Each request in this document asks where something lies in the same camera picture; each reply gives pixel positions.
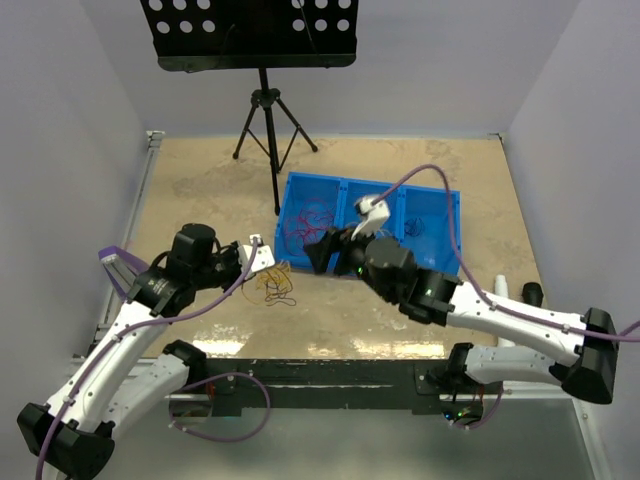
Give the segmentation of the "blue three-compartment plastic bin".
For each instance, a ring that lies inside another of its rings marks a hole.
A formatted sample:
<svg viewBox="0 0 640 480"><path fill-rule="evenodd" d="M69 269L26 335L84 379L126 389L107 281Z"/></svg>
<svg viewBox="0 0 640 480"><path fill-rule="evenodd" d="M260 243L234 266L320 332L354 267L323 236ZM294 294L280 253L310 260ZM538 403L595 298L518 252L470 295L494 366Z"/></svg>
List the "blue three-compartment plastic bin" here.
<svg viewBox="0 0 640 480"><path fill-rule="evenodd" d="M310 271L303 247L320 240L331 226L356 226L356 201L379 195L389 187L383 182L290 173L274 234L275 259ZM451 244L449 224L454 224L457 246L461 247L460 200L460 193L454 190L453 209L449 210L445 190L403 185L386 199L391 216L378 235L395 237L413 251L419 265L456 275L460 264Z"/></svg>

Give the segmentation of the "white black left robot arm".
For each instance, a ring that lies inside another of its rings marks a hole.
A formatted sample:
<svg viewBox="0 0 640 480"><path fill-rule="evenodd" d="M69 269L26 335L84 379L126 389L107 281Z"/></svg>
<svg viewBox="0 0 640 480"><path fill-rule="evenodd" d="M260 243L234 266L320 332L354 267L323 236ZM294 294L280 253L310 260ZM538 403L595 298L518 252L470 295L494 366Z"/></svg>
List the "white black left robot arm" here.
<svg viewBox="0 0 640 480"><path fill-rule="evenodd" d="M222 246L211 227L184 225L171 248L132 279L111 327L73 376L45 404L29 403L18 415L37 457L36 478L95 478L116 441L165 396L200 390L206 356L184 341L168 345L135 378L129 374L169 325L212 310L207 305L186 313L198 291L220 288L228 298L273 264L271 248L258 234L247 245Z"/></svg>

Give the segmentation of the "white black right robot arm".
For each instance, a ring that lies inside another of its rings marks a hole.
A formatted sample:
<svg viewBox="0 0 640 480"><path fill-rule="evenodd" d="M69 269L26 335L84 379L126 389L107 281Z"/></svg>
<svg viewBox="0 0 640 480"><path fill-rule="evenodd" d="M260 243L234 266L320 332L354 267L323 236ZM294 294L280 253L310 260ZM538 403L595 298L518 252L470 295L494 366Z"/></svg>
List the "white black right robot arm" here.
<svg viewBox="0 0 640 480"><path fill-rule="evenodd" d="M445 369L459 393L504 381L549 383L586 402L613 401L619 342L611 315L547 310L509 300L469 281L420 266L392 237L330 228L304 252L317 274L354 274L400 313L421 324L465 328L511 341L506 348L461 347Z"/></svg>

